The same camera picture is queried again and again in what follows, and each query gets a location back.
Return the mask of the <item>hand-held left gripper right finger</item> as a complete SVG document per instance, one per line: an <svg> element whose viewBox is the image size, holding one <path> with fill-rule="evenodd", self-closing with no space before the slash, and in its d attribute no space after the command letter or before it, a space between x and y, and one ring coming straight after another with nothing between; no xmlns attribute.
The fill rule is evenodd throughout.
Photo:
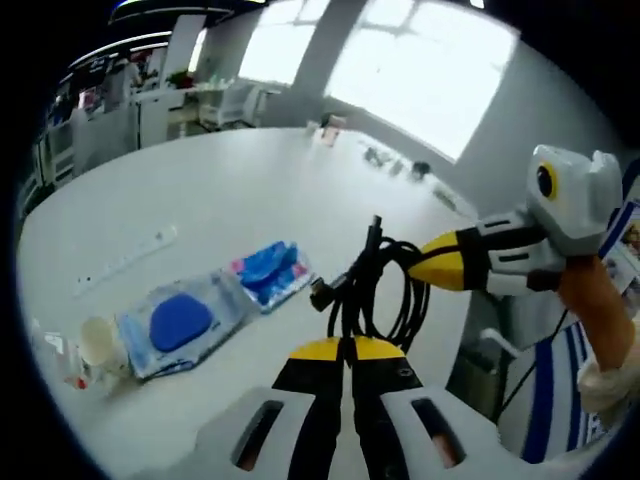
<svg viewBox="0 0 640 480"><path fill-rule="evenodd" d="M371 479L504 479L497 429L455 396L421 383L405 354L352 339L354 425Z"/></svg>

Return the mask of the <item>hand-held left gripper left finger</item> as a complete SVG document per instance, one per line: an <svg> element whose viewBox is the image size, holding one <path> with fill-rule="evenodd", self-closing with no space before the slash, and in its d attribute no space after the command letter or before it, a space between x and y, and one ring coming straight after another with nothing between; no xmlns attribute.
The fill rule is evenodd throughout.
<svg viewBox="0 0 640 480"><path fill-rule="evenodd" d="M344 342L294 350L269 388L255 388L200 432L198 479L326 479L341 430Z"/></svg>

